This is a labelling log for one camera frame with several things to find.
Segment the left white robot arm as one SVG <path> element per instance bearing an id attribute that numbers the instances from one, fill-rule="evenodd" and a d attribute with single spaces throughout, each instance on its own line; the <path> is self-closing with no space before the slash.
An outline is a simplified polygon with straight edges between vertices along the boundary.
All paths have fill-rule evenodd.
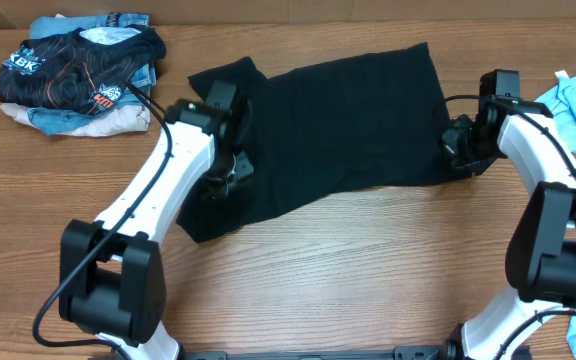
<path id="1" fill-rule="evenodd" d="M 61 237 L 60 317 L 122 359 L 180 359 L 162 317 L 167 289 L 161 247 L 191 189 L 206 179 L 230 190 L 250 166 L 237 140 L 252 116 L 246 100 L 179 100 L 161 115 L 159 139 L 134 179 L 93 222 Z"/>

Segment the black orange patterned shirt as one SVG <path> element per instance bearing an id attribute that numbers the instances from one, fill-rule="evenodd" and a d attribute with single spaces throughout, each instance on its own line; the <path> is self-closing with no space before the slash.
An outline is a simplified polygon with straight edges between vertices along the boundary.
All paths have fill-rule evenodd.
<path id="1" fill-rule="evenodd" d="M 27 39 L 0 68 L 0 102 L 96 115 L 114 108 L 137 70 L 162 59 L 157 32 L 138 26 L 115 44 L 95 43 L 78 28 Z"/>

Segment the folded cream white garment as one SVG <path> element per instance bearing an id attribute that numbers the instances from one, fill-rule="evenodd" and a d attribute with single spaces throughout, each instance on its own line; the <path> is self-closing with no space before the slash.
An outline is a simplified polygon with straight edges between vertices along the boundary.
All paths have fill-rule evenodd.
<path id="1" fill-rule="evenodd" d="M 146 132 L 150 124 L 148 110 L 135 104 L 122 105 L 98 115 L 28 108 L 14 103 L 2 103 L 0 110 L 14 121 L 33 127 L 47 136 L 108 137 L 127 132 Z"/>

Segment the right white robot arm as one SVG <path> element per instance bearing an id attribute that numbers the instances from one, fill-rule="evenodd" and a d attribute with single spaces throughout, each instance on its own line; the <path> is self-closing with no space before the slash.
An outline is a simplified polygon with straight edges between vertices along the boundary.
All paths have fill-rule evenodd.
<path id="1" fill-rule="evenodd" d="M 495 160 L 515 166 L 530 196 L 508 244 L 505 287 L 458 325 L 439 359 L 527 359 L 524 342 L 554 317 L 576 317 L 576 160 L 545 105 L 481 96 L 474 119 L 442 135 L 451 165 L 480 175 Z"/>

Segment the black t-shirt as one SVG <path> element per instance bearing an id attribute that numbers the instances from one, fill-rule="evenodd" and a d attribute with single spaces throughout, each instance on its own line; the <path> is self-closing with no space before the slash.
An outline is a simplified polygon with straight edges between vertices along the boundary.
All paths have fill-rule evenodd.
<path id="1" fill-rule="evenodd" d="M 211 194 L 195 184 L 177 222 L 196 242 L 284 215 L 332 193 L 455 181 L 440 136 L 449 122 L 428 46 L 345 58 L 268 78 L 250 58 L 189 79 L 206 97 L 217 81 L 252 105 L 243 184 Z"/>

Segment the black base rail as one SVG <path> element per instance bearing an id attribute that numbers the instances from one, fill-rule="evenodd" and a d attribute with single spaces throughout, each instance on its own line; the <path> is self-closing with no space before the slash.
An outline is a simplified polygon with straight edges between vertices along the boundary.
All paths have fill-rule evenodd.
<path id="1" fill-rule="evenodd" d="M 182 360 L 464 360 L 463 351 L 452 342 L 444 345 L 405 345 L 388 351 L 275 352 L 229 354 L 185 352 Z"/>

